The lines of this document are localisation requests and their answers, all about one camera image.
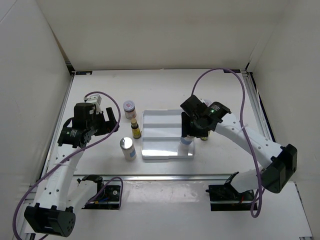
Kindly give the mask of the white silver-cap bottle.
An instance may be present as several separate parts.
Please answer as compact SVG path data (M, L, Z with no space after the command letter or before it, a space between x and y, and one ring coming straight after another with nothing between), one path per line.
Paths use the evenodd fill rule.
M187 135L180 137L179 146L177 149L179 156L191 157L194 155L194 137Z
M120 148L127 161L133 161L136 159L136 149L134 142L130 137L123 137L119 142Z

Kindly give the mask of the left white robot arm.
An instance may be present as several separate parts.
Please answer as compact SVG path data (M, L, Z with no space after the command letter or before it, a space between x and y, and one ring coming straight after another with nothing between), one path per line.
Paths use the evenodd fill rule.
M24 217L36 233L69 237L76 213L92 202L106 198L106 183L99 175L86 175L79 186L69 191L77 165L91 144L92 137L110 136L119 129L111 107L101 110L97 101L77 103L73 117L62 127L54 167L43 177L45 188L34 203L26 207Z

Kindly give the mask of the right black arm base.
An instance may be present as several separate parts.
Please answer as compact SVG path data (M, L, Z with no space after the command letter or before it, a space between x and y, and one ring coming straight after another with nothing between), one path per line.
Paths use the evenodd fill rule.
M205 190L209 194L211 212L250 211L254 200L254 191L238 192L231 186L239 172L233 173L224 184L212 184Z

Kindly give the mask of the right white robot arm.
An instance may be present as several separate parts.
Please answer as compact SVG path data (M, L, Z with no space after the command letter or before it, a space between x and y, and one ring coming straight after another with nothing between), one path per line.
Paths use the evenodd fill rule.
M210 106L191 95L181 106L181 136L202 138L216 132L252 155L257 169L234 173L224 184L230 200L242 193L263 187L278 194L297 170L298 150L292 144L282 146L245 126L220 102Z

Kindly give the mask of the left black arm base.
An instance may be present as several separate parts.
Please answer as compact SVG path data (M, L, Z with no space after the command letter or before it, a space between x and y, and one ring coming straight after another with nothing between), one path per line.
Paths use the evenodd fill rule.
M124 187L121 177L115 176L105 182L102 176L91 174L85 175L81 180L94 182L98 194L85 204L84 210L120 210Z

